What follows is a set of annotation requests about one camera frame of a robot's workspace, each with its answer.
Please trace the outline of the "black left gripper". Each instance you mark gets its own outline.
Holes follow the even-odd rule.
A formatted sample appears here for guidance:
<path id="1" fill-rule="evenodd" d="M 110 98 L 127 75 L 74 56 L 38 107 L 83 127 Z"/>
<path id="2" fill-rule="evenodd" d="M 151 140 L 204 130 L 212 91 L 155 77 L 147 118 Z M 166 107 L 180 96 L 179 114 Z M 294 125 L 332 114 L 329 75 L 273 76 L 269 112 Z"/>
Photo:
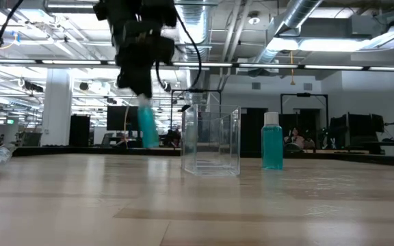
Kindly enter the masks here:
<path id="1" fill-rule="evenodd" d="M 117 20 L 113 23 L 115 61 L 120 67 L 118 88 L 131 88 L 137 95 L 153 97 L 151 66 L 165 62 L 162 20 Z"/>

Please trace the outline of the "teal mouthwash bottle white cap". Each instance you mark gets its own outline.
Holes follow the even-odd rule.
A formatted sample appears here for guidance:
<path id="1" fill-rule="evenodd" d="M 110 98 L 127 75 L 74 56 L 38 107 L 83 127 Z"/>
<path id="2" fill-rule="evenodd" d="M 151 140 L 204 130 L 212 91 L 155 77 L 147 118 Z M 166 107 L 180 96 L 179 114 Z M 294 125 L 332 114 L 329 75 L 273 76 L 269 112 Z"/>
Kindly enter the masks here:
<path id="1" fill-rule="evenodd" d="M 264 114 L 264 125 L 261 129 L 261 158 L 263 169 L 283 168 L 283 129 L 279 125 L 277 112 Z"/>
<path id="2" fill-rule="evenodd" d="M 140 95 L 138 96 L 138 102 L 137 118 L 142 132 L 143 147 L 157 148 L 159 146 L 159 135 L 150 100 L 144 95 Z"/>

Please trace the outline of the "clear acrylic organizer box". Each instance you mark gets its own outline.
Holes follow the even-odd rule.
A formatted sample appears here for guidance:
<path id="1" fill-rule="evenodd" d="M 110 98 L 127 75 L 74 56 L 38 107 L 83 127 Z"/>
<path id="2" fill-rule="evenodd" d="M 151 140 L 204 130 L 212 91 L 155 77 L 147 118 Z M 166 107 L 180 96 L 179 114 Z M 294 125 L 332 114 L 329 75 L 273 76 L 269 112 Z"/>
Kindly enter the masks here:
<path id="1" fill-rule="evenodd" d="M 196 176 L 240 175 L 241 108 L 195 104 L 182 116 L 181 168 Z"/>

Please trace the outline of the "black background robot station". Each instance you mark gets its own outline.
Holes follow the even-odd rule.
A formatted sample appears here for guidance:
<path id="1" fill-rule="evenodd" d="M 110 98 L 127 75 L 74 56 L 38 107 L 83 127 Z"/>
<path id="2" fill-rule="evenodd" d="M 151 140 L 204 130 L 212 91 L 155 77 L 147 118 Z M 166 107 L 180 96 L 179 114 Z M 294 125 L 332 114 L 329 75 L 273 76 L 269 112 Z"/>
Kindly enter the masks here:
<path id="1" fill-rule="evenodd" d="M 387 126 L 394 126 L 394 122 L 384 122 L 378 114 L 346 113 L 339 118 L 332 118 L 328 128 L 323 129 L 322 148 L 384 154 L 382 147 L 394 147 L 394 137 L 391 135 L 378 139 L 378 133 L 387 133 Z"/>

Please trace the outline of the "black background monitor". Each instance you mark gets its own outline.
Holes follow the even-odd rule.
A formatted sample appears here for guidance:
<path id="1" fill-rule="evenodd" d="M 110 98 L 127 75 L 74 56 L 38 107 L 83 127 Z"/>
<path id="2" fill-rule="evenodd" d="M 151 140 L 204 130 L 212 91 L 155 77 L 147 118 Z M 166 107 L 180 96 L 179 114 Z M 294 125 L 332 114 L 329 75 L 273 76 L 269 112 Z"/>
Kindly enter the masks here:
<path id="1" fill-rule="evenodd" d="M 123 131 L 131 129 L 138 130 L 136 106 L 108 106 L 107 107 L 107 130 L 108 131 Z"/>

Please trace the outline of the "black background cabinet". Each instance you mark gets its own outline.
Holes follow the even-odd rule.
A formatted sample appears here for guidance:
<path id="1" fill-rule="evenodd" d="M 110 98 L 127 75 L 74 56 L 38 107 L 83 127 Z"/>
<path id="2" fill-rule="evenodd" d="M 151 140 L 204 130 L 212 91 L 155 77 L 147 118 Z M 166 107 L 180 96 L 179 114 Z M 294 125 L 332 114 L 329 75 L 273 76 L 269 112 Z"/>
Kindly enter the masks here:
<path id="1" fill-rule="evenodd" d="M 90 116 L 72 115 L 70 119 L 69 145 L 88 147 L 90 137 Z"/>

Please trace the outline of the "white room pillar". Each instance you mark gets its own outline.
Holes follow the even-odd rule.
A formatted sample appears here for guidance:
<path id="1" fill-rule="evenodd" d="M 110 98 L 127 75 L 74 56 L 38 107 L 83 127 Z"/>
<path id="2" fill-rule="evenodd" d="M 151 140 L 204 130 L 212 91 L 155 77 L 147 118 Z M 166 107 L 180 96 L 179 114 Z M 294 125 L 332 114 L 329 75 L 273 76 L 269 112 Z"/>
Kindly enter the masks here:
<path id="1" fill-rule="evenodd" d="M 73 80 L 69 69 L 49 68 L 42 116 L 42 146 L 69 143 Z"/>

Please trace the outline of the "grey office chair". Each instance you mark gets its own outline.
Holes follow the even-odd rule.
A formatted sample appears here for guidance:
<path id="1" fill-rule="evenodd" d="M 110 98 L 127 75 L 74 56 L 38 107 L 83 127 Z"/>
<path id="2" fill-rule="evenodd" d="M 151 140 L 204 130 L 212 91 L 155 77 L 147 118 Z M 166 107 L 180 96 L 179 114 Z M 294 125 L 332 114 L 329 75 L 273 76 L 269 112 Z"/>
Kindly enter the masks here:
<path id="1" fill-rule="evenodd" d="M 42 133 L 36 132 L 22 132 L 20 133 L 20 143 L 21 147 L 39 147 Z"/>

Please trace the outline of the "long ceiling light strip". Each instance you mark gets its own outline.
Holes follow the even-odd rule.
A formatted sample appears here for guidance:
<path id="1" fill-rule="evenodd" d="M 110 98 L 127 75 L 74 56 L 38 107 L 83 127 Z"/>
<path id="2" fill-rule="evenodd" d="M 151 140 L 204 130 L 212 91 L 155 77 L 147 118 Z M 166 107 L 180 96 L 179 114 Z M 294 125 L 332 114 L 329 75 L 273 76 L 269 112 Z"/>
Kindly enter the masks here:
<path id="1" fill-rule="evenodd" d="M 115 61 L 109 60 L 64 60 L 64 59 L 0 59 L 2 66 L 51 67 L 63 68 L 111 68 Z M 255 64 L 237 62 L 186 62 L 174 61 L 171 64 L 160 63 L 168 68 L 240 68 L 240 69 L 279 69 L 279 70 L 347 70 L 368 72 L 394 72 L 394 66 L 342 66 L 316 64 Z"/>

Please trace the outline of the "seated person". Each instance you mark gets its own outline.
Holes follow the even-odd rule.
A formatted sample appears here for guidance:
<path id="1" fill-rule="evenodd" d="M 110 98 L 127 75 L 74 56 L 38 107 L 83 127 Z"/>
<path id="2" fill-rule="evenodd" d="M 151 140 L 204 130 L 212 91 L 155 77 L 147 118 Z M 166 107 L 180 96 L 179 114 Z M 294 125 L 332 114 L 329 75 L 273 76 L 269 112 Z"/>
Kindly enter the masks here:
<path id="1" fill-rule="evenodd" d="M 296 127 L 289 130 L 289 134 L 284 137 L 283 141 L 285 152 L 304 152 L 316 148 L 315 142 L 311 138 L 301 135 Z"/>

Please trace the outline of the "black metal frame stand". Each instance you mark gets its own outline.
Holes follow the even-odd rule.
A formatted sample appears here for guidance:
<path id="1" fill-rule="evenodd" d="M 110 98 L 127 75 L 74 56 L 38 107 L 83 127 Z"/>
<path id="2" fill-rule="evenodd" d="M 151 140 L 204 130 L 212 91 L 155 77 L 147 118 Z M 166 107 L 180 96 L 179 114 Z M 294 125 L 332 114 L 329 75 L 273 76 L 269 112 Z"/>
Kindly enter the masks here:
<path id="1" fill-rule="evenodd" d="M 178 94 L 176 97 L 174 96 L 175 92 L 179 92 L 180 94 Z M 217 100 L 218 104 L 221 105 L 222 104 L 222 90 L 205 90 L 205 89 L 196 89 L 196 88 L 191 88 L 191 89 L 186 89 L 186 90 L 180 90 L 180 89 L 172 89 L 170 91 L 170 130 L 173 129 L 173 118 L 172 118 L 172 114 L 173 114 L 173 104 L 174 101 L 176 100 L 176 98 L 181 97 L 183 94 L 185 93 L 190 93 L 190 94 L 204 94 L 207 93 L 208 94 L 208 98 L 210 97 L 211 93 L 218 93 L 218 98 L 215 97 L 215 99 Z"/>
<path id="2" fill-rule="evenodd" d="M 279 121 L 284 133 L 293 128 L 307 138 L 317 139 L 329 127 L 329 96 L 308 92 L 284 93 L 279 96 Z"/>

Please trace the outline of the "black table frame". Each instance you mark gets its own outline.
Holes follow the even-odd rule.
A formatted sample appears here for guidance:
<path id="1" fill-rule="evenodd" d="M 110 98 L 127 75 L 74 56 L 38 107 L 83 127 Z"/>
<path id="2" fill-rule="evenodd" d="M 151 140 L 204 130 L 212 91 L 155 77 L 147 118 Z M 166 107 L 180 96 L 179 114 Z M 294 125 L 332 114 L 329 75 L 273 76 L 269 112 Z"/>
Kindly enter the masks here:
<path id="1" fill-rule="evenodd" d="M 179 149 L 122 149 L 122 148 L 81 148 L 81 147 L 19 147 L 13 151 L 12 156 L 39 156 L 50 154 L 115 154 L 115 155 L 148 155 L 148 156 L 180 156 Z M 285 159 L 317 159 L 336 160 L 357 163 L 372 163 L 377 165 L 394 166 L 394 156 L 370 155 L 370 154 L 349 154 L 349 153 L 287 153 Z"/>

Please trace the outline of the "silver ribbed ventilation duct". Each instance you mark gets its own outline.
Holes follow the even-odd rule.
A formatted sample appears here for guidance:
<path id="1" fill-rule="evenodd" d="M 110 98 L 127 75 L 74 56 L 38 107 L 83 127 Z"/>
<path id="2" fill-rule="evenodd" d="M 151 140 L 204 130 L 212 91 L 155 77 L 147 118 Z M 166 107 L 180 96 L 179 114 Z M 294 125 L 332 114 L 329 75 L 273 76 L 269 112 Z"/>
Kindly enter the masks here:
<path id="1" fill-rule="evenodd" d="M 201 62 L 207 62 L 209 58 L 209 24 L 210 9 L 204 5 L 177 5 L 176 10 L 186 27 L 187 32 L 193 39 L 200 53 Z M 178 27 L 179 41 L 184 46 L 181 47 L 183 54 L 179 58 L 180 62 L 198 62 L 198 54 L 192 45 L 192 41 L 185 33 L 181 24 Z M 187 85 L 193 89 L 208 90 L 210 84 L 210 73 L 206 68 L 202 68 L 198 74 L 198 68 L 186 70 Z"/>

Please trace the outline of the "silver slanted ventilation duct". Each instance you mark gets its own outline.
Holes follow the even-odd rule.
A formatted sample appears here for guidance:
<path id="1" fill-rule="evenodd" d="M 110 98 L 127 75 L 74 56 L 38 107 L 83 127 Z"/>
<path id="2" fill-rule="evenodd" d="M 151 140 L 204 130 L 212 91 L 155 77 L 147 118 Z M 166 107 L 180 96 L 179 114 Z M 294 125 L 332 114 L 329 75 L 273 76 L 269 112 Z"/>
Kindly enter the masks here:
<path id="1" fill-rule="evenodd" d="M 266 31 L 268 43 L 254 58 L 254 63 L 270 63 L 284 48 L 277 47 L 276 37 L 284 32 L 293 31 L 295 36 L 300 35 L 301 26 L 307 18 L 319 7 L 323 0 L 290 0 L 287 9 L 271 19 Z"/>

